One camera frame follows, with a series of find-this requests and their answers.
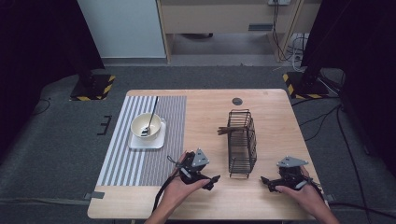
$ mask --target wooden table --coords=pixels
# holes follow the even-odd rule
[[[309,162],[305,167],[319,182],[302,133],[283,90],[138,90],[127,95],[187,96],[184,149],[200,147],[210,163],[204,175],[221,175],[211,190],[195,191],[170,217],[171,219],[311,219],[286,195],[269,192],[260,176],[279,179],[276,163],[289,155]],[[233,98],[242,99],[234,105]],[[258,159],[249,178],[230,178],[227,135],[217,135],[226,126],[232,109],[249,109],[254,119]],[[105,194],[92,198],[91,218],[149,217],[160,186],[96,186]]]

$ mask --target black cable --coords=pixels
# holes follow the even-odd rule
[[[303,46],[302,46],[301,49],[296,48],[296,47],[294,46],[294,42],[295,42],[296,40],[298,40],[298,39],[302,39],[302,40],[303,40]],[[293,44],[292,44],[292,46],[288,45],[288,48],[296,49],[296,50],[299,50],[299,51],[301,51],[302,53],[304,53],[304,40],[306,40],[306,39],[308,39],[308,38],[306,38],[306,37],[304,37],[304,36],[296,37],[295,39],[293,39]]]
[[[181,163],[177,162],[177,161],[174,161],[172,159],[172,157],[170,157],[169,155],[166,157],[166,159],[168,159],[170,162],[174,163],[177,169],[175,170],[175,172],[171,176],[169,176],[166,179],[165,183],[163,183],[163,185],[161,186],[160,190],[158,191],[157,196],[155,196],[155,202],[154,202],[154,206],[152,208],[152,212],[154,212],[154,210],[157,208],[157,205],[158,205],[158,202],[160,201],[161,195],[163,195],[163,191],[166,189],[166,187],[168,187],[168,185],[172,182],[172,180],[175,179],[175,177],[178,174],[178,171],[181,168],[181,165],[180,165]]]
[[[314,187],[314,189],[317,191],[317,194],[319,195],[319,197],[321,198],[321,200],[324,201],[323,194],[322,194],[322,192],[321,192],[321,190],[320,190],[318,184],[312,183],[311,186]]]
[[[303,51],[302,49],[294,48],[293,46],[290,46],[290,45],[288,45],[288,48],[299,50],[299,51]]]
[[[315,137],[319,134],[320,129],[321,129],[322,125],[323,125],[323,122],[324,122],[324,120],[327,118],[327,116],[329,116],[335,109],[340,108],[340,107],[341,107],[341,105],[338,105],[338,106],[336,106],[335,108],[333,108],[330,112],[328,112],[328,113],[326,113],[326,114],[322,114],[322,115],[320,115],[319,117],[317,117],[317,118],[315,118],[315,119],[311,119],[311,120],[308,120],[308,121],[303,122],[302,124],[300,124],[299,126],[301,127],[301,126],[305,125],[305,124],[308,123],[308,122],[314,121],[314,120],[316,120],[316,119],[320,119],[321,117],[324,116],[322,122],[321,122],[320,125],[319,125],[318,131],[314,134],[314,136],[312,136],[312,137],[310,137],[310,138],[307,138],[307,139],[304,139],[304,141],[307,142],[307,141],[312,140],[313,138],[315,138]]]
[[[291,54],[291,55],[293,54],[293,51],[290,51],[290,50],[288,50],[288,49],[286,50],[286,52],[289,53],[289,54]],[[296,54],[294,54],[294,55],[296,55],[296,56],[303,56],[303,54],[301,54],[301,53],[296,53]],[[295,61],[295,62],[300,62],[301,60],[300,60],[300,59],[295,59],[294,61]]]
[[[364,197],[363,186],[361,184],[361,178],[359,176],[358,168],[356,166],[355,159],[353,158],[352,152],[350,150],[349,143],[347,141],[347,137],[346,137],[346,135],[344,133],[344,130],[343,130],[343,126],[341,125],[341,122],[340,122],[340,117],[339,117],[340,108],[341,108],[341,106],[338,107],[338,109],[337,109],[337,123],[338,123],[338,127],[340,128],[341,135],[343,135],[344,142],[346,143],[347,152],[349,154],[350,160],[352,161],[352,165],[353,165],[353,168],[355,170],[356,177],[358,179],[359,189],[361,191],[361,199],[363,200],[363,206],[365,208],[367,220],[369,221],[369,223],[372,223],[371,218],[370,218],[370,214],[369,214],[369,211],[368,211],[368,207],[367,207],[367,202],[366,202],[366,199]]]
[[[304,55],[304,51],[305,51],[305,49],[304,49],[304,40],[305,40],[305,34],[303,33],[303,55]]]
[[[321,74],[322,77],[326,78],[326,81],[330,82],[330,84],[332,84],[333,86],[335,85],[339,89],[342,89],[342,87],[344,86],[345,76],[346,76],[346,73],[344,71],[343,71],[343,75],[341,75],[341,78],[340,78],[341,80],[339,82],[333,81],[332,79],[328,78],[326,76],[326,74],[324,74],[324,71],[320,72],[320,74]]]
[[[360,206],[360,205],[356,205],[356,204],[353,204],[353,203],[329,203],[329,206],[353,207],[353,208],[358,208],[358,209],[361,209],[361,210],[369,211],[369,212],[372,212],[372,213],[376,213],[376,214],[384,216],[384,217],[390,217],[390,218],[396,219],[396,216],[393,216],[391,214],[380,212],[380,211],[377,211],[377,210],[374,210],[374,209],[371,209],[371,208],[367,208],[367,207],[363,207],[363,206]]]
[[[280,61],[287,61],[289,58],[286,57],[285,53],[283,52],[283,50],[280,48],[279,46],[279,41],[277,39],[277,33],[276,33],[276,22],[277,22],[277,13],[279,11],[279,3],[277,2],[277,0],[274,0],[274,20],[273,20],[273,39],[274,42],[277,46],[277,57],[279,58]]]
[[[47,104],[47,107],[46,108],[44,108],[42,111],[40,111],[40,112],[36,112],[36,113],[33,113],[32,114],[32,116],[35,116],[35,115],[39,115],[39,114],[42,114],[42,113],[44,113],[44,112],[46,112],[49,108],[50,108],[50,101],[49,100],[46,100],[46,99],[40,99],[40,101],[44,101],[44,102],[47,102],[48,104]]]
[[[307,100],[303,100],[303,101],[299,101],[297,103],[294,103],[291,106],[299,105],[299,104],[302,104],[302,103],[305,103],[305,102],[308,102],[308,101],[313,101],[313,100],[326,100],[326,99],[334,99],[334,98],[340,98],[340,97],[332,96],[332,97],[326,97],[326,98],[310,98],[310,99],[307,99]]]
[[[178,174],[178,168],[177,170],[171,175],[169,176],[165,183],[163,183],[163,185],[161,186],[160,190],[157,193],[157,196],[155,196],[155,202],[154,202],[154,206],[152,208],[152,212],[154,212],[154,210],[157,208],[158,202],[160,201],[161,195],[163,195],[163,191],[166,189],[166,187],[168,187],[168,185],[172,182],[173,179],[175,179],[176,175]]]

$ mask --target striped placemat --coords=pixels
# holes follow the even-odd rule
[[[186,96],[161,96],[156,114],[166,120],[165,141],[159,149],[130,149],[132,120],[152,111],[155,96],[126,96],[110,141],[98,186],[161,186],[183,152]]]

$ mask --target wire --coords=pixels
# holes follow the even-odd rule
[[[320,115],[319,117],[317,117],[317,118],[315,118],[315,119],[308,120],[308,121],[303,122],[302,124],[299,125],[299,126],[301,127],[301,126],[305,125],[305,124],[308,123],[308,122],[311,122],[311,121],[320,119],[321,117],[324,117],[323,120],[321,121],[320,125],[319,125],[318,131],[314,134],[314,136],[309,137],[309,138],[307,138],[307,139],[304,139],[305,142],[307,142],[307,141],[309,141],[309,140],[312,140],[313,138],[315,138],[315,137],[319,134],[320,129],[321,129],[322,125],[323,125],[324,120],[325,120],[325,119],[327,118],[327,116],[329,116],[335,109],[337,109],[337,108],[339,108],[339,107],[341,107],[341,105],[337,105],[337,106],[336,106],[335,108],[333,108],[330,112],[328,112],[328,113],[326,113],[326,114],[322,114],[322,115]]]
[[[286,57],[285,53],[283,52],[282,48],[279,46],[279,41],[277,39],[277,33],[276,33],[276,22],[277,22],[277,13],[279,11],[279,3],[277,0],[274,0],[274,20],[273,20],[273,39],[276,44],[276,47],[278,49],[277,51],[277,57],[279,58],[280,61],[287,61],[289,58]]]
[[[177,169],[174,171],[174,173],[171,176],[169,176],[166,179],[165,183],[163,183],[160,190],[158,191],[157,196],[155,196],[155,202],[154,202],[154,206],[152,208],[152,212],[154,212],[154,210],[157,208],[157,205],[158,205],[158,202],[160,201],[161,195],[163,195],[163,191],[166,189],[166,187],[168,187],[168,185],[172,182],[172,180],[174,180],[175,177],[177,177],[177,174],[178,174],[180,168],[182,167],[181,166],[182,162],[175,161],[174,159],[172,159],[171,156],[168,155],[166,157],[166,159],[168,159],[170,162],[174,163]]]
[[[333,81],[331,78],[328,78],[325,74],[324,69],[320,70],[320,75],[322,78],[325,78],[327,80],[327,82],[330,82],[332,85],[337,86],[337,89],[342,89],[342,87],[345,83],[346,73],[343,70],[341,70],[341,71],[343,72],[343,74],[341,75],[339,82]]]
[[[310,98],[310,99],[307,99],[307,100],[303,100],[303,101],[294,103],[291,106],[299,105],[299,104],[306,103],[306,102],[309,102],[309,101],[314,101],[314,100],[327,100],[327,99],[339,99],[339,98],[340,97],[338,97],[338,96],[331,96],[331,97],[326,97],[326,98]]]
[[[356,166],[355,159],[353,158],[352,152],[351,152],[351,150],[350,150],[350,146],[349,146],[349,143],[348,143],[348,141],[347,141],[347,137],[346,137],[346,135],[345,135],[345,133],[344,133],[343,126],[341,125],[341,122],[340,122],[340,117],[339,117],[340,108],[341,108],[341,106],[338,107],[338,109],[337,109],[337,123],[338,123],[338,127],[340,128],[341,135],[343,135],[344,142],[346,143],[347,152],[348,152],[348,154],[349,154],[349,158],[350,158],[350,160],[352,161],[352,165],[353,165],[353,168],[354,168],[354,170],[355,170],[356,177],[357,177],[357,179],[358,179],[359,189],[360,189],[360,191],[361,191],[361,199],[363,200],[363,206],[364,206],[364,208],[365,208],[367,220],[369,221],[369,223],[372,223],[371,218],[370,218],[370,214],[369,214],[369,211],[368,211],[368,207],[367,207],[367,202],[366,202],[366,199],[365,199],[365,197],[364,197],[363,186],[362,186],[362,184],[361,184],[361,178],[360,178],[360,176],[359,176],[358,168],[357,168],[357,166]]]
[[[303,33],[303,55],[304,55],[304,40],[305,40],[305,33]]]
[[[288,48],[290,48],[291,50],[293,50],[293,46],[288,45]],[[287,52],[287,53],[293,53],[293,51],[290,51],[290,50],[288,50],[288,49],[287,49],[286,52]]]
[[[338,96],[338,92],[331,88],[329,85],[327,85],[322,78],[318,77],[318,81],[321,82],[328,90],[332,91],[332,93]]]
[[[39,112],[33,113],[33,114],[32,114],[32,116],[35,116],[35,115],[42,114],[42,113],[46,112],[46,111],[47,111],[47,110],[50,108],[50,100],[46,100],[46,99],[40,99],[40,101],[47,102],[47,107],[46,107],[46,108],[44,108],[42,111],[39,111]]]
[[[296,55],[297,55],[296,48],[295,48],[295,41],[298,40],[298,39],[302,39],[303,43],[304,43],[304,37],[297,37],[297,38],[295,38],[293,40],[293,42],[292,42],[293,53],[292,53],[292,56],[291,56],[291,64],[293,66],[294,71],[296,71],[296,72],[304,72],[304,69],[297,68],[296,65],[295,65],[295,63],[296,63],[295,58],[296,58]]]

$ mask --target metal spoon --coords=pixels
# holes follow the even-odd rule
[[[140,134],[140,136],[147,136],[147,135],[149,135],[149,126],[150,126],[150,124],[151,124],[152,117],[153,117],[154,112],[155,112],[155,108],[157,107],[157,103],[158,103],[158,96],[155,98],[154,108],[152,108],[151,117],[149,118],[149,122],[148,122],[148,127],[145,128],[145,129],[142,131],[142,133]]]

